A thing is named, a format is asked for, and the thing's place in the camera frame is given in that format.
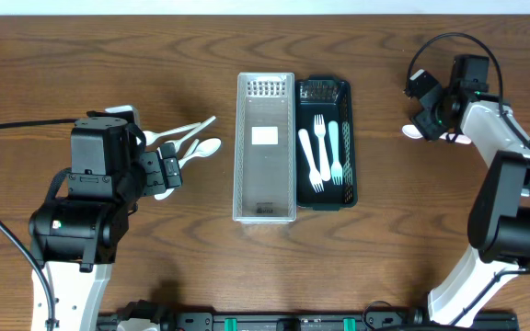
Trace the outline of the white spoon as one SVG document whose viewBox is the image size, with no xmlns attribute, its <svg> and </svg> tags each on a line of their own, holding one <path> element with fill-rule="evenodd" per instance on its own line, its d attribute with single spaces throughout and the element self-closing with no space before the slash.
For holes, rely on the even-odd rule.
<svg viewBox="0 0 530 331">
<path fill-rule="evenodd" d="M 180 147 L 183 145 L 183 143 L 185 143 L 189 138 L 193 137 L 194 135 L 196 135 L 200 131 L 204 130 L 206 127 L 208 127 L 215 120 L 216 120 L 216 117 L 215 116 L 211 116 L 209 119 L 207 119 L 204 122 L 202 122 L 199 126 L 195 127 L 191 131 L 189 131 L 187 134 L 185 134 L 183 137 L 181 137 L 177 141 L 173 141 L 174 147 L 175 147 L 175 151 L 178 152 Z"/>
<path fill-rule="evenodd" d="M 411 138 L 411 139 L 421 139 L 422 134 L 421 132 L 413 125 L 413 124 L 407 124 L 402 127 L 402 133 Z M 440 136 L 441 140 L 447 141 L 449 143 L 461 143 L 461 144 L 471 144 L 471 140 L 466 137 L 465 135 L 455 135 L 454 133 L 446 132 L 443 133 Z"/>
<path fill-rule="evenodd" d="M 199 125 L 200 125 L 200 123 L 196 122 L 196 123 L 184 125 L 184 126 L 181 126 L 181 127 L 177 127 L 175 129 L 171 129 L 171 130 L 168 130 L 168 131 L 162 131 L 162 132 L 143 131 L 143 134 L 144 134 L 144 137 L 145 137 L 146 145 L 149 146 L 149 145 L 152 145 L 153 143 L 155 143 L 159 138 L 163 138 L 163 137 L 166 137 L 168 135 L 172 135 L 172 134 L 176 134 L 176 133 L 181 133 L 181 132 L 184 132 L 184 131 L 190 131 L 192 129 L 195 129 Z"/>
</svg>

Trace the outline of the white fork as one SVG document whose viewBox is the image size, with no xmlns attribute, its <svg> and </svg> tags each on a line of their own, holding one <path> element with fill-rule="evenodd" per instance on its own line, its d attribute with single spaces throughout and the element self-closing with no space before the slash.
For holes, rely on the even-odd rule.
<svg viewBox="0 0 530 331">
<path fill-rule="evenodd" d="M 326 126 L 322 114 L 316 114 L 314 117 L 314 132 L 318 139 L 319 172 L 323 181 L 329 181 L 331 173 L 325 141 Z"/>
<path fill-rule="evenodd" d="M 343 170 L 340 164 L 340 150 L 339 150 L 339 125 L 332 120 L 328 124 L 328 134 L 331 144 L 332 164 L 330 166 L 331 179 L 334 185 L 341 185 L 343 179 Z"/>
<path fill-rule="evenodd" d="M 305 153 L 305 158 L 309 166 L 308 178 L 309 178 L 310 184 L 312 185 L 312 188 L 316 193 L 320 193 L 324 190 L 324 186 L 323 186 L 321 175 L 319 171 L 317 170 L 317 167 L 314 161 L 312 146 L 311 146 L 311 142 L 310 142 L 310 138 L 309 138 L 309 134 L 307 130 L 300 129 L 298 131 L 298 138 L 302 145 L 303 151 Z"/>
</svg>

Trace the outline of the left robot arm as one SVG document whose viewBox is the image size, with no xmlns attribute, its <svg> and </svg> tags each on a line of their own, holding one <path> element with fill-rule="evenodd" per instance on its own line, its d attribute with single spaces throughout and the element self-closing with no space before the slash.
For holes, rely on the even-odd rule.
<svg viewBox="0 0 530 331">
<path fill-rule="evenodd" d="M 175 145 L 147 151 L 130 120 L 77 120 L 70 143 L 71 167 L 30 218 L 30 252 L 52 292 L 52 328 L 92 330 L 138 200 L 180 187 L 182 177 Z"/>
</svg>

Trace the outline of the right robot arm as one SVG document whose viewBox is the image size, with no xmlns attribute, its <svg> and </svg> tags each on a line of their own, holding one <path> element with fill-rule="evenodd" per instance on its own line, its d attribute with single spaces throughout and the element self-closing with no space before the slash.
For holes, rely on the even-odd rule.
<svg viewBox="0 0 530 331">
<path fill-rule="evenodd" d="M 428 316 L 439 325 L 471 326 L 502 286 L 530 274 L 530 137 L 503 96 L 490 93 L 489 65 L 484 56 L 457 55 L 448 86 L 419 70 L 405 88 L 421 103 L 411 121 L 422 138 L 467 137 L 488 167 L 468 216 L 469 246 L 428 294 Z"/>
</svg>

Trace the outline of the white spoon bowl down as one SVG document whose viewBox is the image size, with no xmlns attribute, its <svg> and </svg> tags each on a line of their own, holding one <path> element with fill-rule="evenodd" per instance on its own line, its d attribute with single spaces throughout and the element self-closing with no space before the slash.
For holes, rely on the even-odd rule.
<svg viewBox="0 0 530 331">
<path fill-rule="evenodd" d="M 197 146 L 199 144 L 199 140 L 198 139 L 195 139 L 193 141 L 193 143 L 190 145 L 189 149 L 187 150 L 187 152 L 183 155 L 183 158 L 187 158 L 189 157 L 192 153 L 195 152 Z M 163 200 L 165 198 L 167 198 L 172 192 L 174 191 L 173 188 L 170 188 L 170 189 L 167 189 L 164 193 L 160 193 L 160 194 L 157 194 L 157 195 L 154 195 L 154 198 L 156 200 Z"/>
</svg>

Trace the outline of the white spoon bowl right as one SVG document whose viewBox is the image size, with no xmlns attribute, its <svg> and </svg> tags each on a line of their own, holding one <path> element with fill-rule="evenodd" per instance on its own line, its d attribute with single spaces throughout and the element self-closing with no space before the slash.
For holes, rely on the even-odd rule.
<svg viewBox="0 0 530 331">
<path fill-rule="evenodd" d="M 182 159 L 179 160 L 179 168 L 183 166 L 194 157 L 208 157 L 214 154 L 222 145 L 219 138 L 210 138 L 191 146 Z"/>
</svg>

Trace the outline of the white label sticker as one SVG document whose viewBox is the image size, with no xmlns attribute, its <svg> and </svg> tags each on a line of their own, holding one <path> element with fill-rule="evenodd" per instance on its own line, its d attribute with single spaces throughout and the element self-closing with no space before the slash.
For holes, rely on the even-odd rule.
<svg viewBox="0 0 530 331">
<path fill-rule="evenodd" d="M 277 145 L 279 133 L 276 126 L 261 126 L 251 128 L 252 145 Z"/>
</svg>

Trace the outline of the clear perforated plastic basket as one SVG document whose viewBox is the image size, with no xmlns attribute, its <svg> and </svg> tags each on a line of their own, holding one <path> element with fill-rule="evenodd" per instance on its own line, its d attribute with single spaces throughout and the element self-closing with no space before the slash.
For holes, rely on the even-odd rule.
<svg viewBox="0 0 530 331">
<path fill-rule="evenodd" d="M 251 128 L 276 126 L 277 145 L 252 145 Z M 294 74 L 237 77 L 233 220 L 290 223 L 296 218 Z"/>
</svg>

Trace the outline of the black perforated plastic basket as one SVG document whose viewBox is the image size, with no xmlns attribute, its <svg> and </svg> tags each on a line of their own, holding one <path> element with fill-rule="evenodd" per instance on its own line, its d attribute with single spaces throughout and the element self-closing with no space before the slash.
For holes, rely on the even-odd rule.
<svg viewBox="0 0 530 331">
<path fill-rule="evenodd" d="M 326 123 L 338 124 L 338 161 L 342 167 L 342 182 L 324 183 L 324 190 L 316 193 L 309 179 L 310 167 L 302 144 L 295 148 L 297 204 L 315 211 L 338 211 L 350 208 L 358 201 L 356 152 L 351 106 L 351 85 L 331 75 L 312 75 L 295 82 L 295 128 L 308 132 L 313 161 L 319 164 L 317 137 L 314 133 L 315 116 Z"/>
</svg>

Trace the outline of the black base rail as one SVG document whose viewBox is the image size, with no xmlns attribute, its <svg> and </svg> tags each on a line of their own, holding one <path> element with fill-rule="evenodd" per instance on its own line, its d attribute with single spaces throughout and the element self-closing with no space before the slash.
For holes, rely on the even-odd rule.
<svg viewBox="0 0 530 331">
<path fill-rule="evenodd" d="M 440 325 L 421 309 L 393 306 L 367 308 L 360 313 L 330 314 L 219 314 L 175 312 L 164 305 L 130 302 L 115 314 L 101 314 L 97 331 L 365 331 L 461 330 L 461 325 Z"/>
</svg>

